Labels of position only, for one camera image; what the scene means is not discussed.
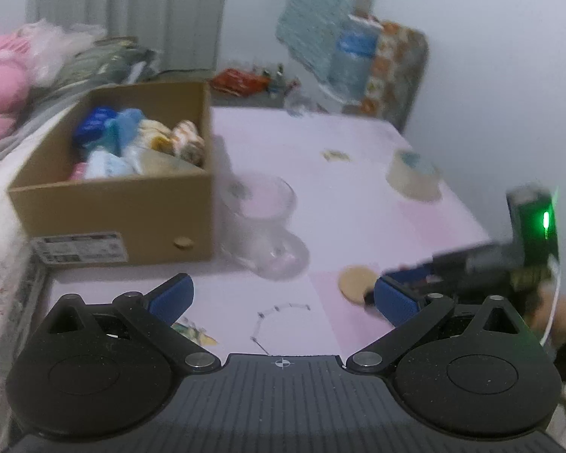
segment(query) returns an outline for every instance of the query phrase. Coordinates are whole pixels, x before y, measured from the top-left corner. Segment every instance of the cardboard box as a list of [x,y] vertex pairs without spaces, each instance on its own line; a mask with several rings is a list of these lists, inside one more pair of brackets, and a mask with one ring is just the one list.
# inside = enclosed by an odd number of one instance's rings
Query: cardboard box
[[[173,176],[68,181],[74,128],[93,107],[140,108],[173,128],[195,123],[206,142],[202,170]],[[212,255],[212,145],[205,83],[145,83],[89,92],[49,132],[8,193],[48,264],[157,264]]]

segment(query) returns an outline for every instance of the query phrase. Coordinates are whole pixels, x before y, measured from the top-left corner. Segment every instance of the round wooden coaster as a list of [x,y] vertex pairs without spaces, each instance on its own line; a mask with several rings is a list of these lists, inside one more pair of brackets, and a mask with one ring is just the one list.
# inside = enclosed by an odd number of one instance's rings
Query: round wooden coaster
[[340,273],[337,287],[348,300],[364,305],[365,293],[373,289],[378,277],[379,274],[366,266],[351,266]]

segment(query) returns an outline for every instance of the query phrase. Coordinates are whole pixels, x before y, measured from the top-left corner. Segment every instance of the table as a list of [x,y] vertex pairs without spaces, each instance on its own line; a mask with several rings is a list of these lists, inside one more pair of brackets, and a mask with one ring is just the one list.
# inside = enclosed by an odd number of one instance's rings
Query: table
[[[205,329],[217,341],[208,349],[223,362],[231,352],[339,354],[345,360],[392,326],[341,296],[342,268],[385,270],[488,240],[444,183],[442,199],[432,204],[407,200],[388,185],[394,151],[409,147],[389,123],[256,108],[214,108],[212,122],[217,179],[258,170],[294,189],[289,230],[308,248],[308,267],[288,281],[261,279],[220,255],[202,263],[58,270],[48,307],[66,293],[89,304],[125,291],[146,293],[187,272],[195,300],[180,322]],[[344,152],[349,161],[327,161],[327,150]]]

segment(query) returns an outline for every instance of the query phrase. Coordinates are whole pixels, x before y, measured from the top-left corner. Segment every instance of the teal fabric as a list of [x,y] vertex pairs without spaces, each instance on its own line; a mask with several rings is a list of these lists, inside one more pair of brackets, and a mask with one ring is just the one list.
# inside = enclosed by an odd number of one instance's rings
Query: teal fabric
[[287,0],[276,36],[291,56],[325,81],[341,27],[355,0]]

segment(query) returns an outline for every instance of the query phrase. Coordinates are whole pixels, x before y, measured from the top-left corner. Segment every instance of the orange patterned cloth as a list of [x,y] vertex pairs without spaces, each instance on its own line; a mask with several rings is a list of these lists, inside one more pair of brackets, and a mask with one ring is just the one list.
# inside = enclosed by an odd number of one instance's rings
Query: orange patterned cloth
[[402,131],[426,67],[428,44],[419,31],[381,22],[371,76],[360,111]]

